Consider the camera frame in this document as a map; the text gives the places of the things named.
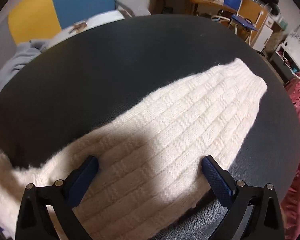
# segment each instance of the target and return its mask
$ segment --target black leather table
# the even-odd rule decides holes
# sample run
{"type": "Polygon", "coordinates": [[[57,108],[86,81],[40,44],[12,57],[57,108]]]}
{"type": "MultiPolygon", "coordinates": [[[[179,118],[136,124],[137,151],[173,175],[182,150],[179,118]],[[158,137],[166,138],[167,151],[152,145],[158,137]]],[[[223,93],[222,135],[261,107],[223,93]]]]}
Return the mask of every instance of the black leather table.
{"type": "MultiPolygon", "coordinates": [[[[39,166],[159,87],[236,57],[265,80],[268,90],[229,171],[252,186],[271,182],[281,201],[300,159],[294,107],[253,49],[224,26],[200,17],[156,15],[113,22],[44,52],[0,93],[0,147],[14,166],[39,166]]],[[[225,212],[208,194],[155,239],[207,239],[225,212]]]]}

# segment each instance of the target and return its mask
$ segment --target metal screw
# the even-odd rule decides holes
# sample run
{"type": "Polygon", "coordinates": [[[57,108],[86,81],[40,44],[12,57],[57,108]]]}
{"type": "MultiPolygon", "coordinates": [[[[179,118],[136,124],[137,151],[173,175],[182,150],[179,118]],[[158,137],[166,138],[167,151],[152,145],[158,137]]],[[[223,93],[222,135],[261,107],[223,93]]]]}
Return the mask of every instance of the metal screw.
{"type": "Polygon", "coordinates": [[[238,185],[239,187],[243,187],[243,186],[246,185],[246,184],[245,184],[245,182],[244,182],[243,180],[239,179],[239,180],[237,180],[237,185],[238,185]]]}
{"type": "Polygon", "coordinates": [[[274,189],[274,186],[273,186],[272,184],[268,183],[268,184],[267,184],[267,188],[268,188],[269,190],[273,190],[273,189],[274,189]]]}
{"type": "Polygon", "coordinates": [[[62,179],[58,179],[58,180],[54,183],[54,185],[56,185],[57,187],[62,186],[62,185],[63,185],[63,180],[62,180],[62,179]]]}
{"type": "Polygon", "coordinates": [[[26,189],[32,189],[33,188],[33,184],[32,183],[29,183],[27,186],[26,186],[26,189]]]}

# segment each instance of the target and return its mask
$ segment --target gray blanket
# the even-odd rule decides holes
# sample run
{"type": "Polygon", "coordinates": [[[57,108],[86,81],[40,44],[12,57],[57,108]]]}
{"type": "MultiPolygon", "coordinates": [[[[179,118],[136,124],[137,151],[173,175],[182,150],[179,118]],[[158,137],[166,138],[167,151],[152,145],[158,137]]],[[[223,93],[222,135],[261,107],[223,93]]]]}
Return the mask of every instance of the gray blanket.
{"type": "Polygon", "coordinates": [[[48,40],[31,40],[17,46],[15,55],[0,69],[0,92],[26,64],[46,50],[47,44],[48,40]]]}

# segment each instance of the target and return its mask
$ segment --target white cabinet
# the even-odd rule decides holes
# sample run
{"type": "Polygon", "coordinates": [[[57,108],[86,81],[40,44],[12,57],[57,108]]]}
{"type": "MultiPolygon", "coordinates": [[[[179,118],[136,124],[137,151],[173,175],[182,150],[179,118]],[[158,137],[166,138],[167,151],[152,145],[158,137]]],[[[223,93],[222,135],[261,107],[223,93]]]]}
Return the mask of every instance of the white cabinet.
{"type": "Polygon", "coordinates": [[[274,19],[272,19],[271,16],[268,15],[265,24],[266,24],[268,27],[272,28],[272,26],[273,26],[273,24],[274,24],[274,19]]]}
{"type": "Polygon", "coordinates": [[[257,51],[262,51],[267,44],[267,41],[269,40],[272,32],[273,30],[271,30],[267,25],[263,25],[262,30],[260,31],[259,36],[252,48],[257,51]]]}

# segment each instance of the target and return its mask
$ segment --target knit fabric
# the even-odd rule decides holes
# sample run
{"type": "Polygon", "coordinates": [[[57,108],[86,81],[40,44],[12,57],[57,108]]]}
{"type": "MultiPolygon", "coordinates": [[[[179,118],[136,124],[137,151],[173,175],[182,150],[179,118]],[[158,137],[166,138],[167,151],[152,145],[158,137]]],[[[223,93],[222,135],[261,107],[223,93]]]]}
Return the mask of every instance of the knit fabric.
{"type": "Polygon", "coordinates": [[[200,168],[204,156],[212,155],[223,169],[229,168],[266,88],[262,78],[236,59],[149,94],[111,123],[69,144],[42,168],[13,170],[0,153],[0,226],[14,235],[26,184],[51,185],[95,155],[100,170],[74,209],[83,227],[98,240],[154,236],[209,190],[200,168]]]}

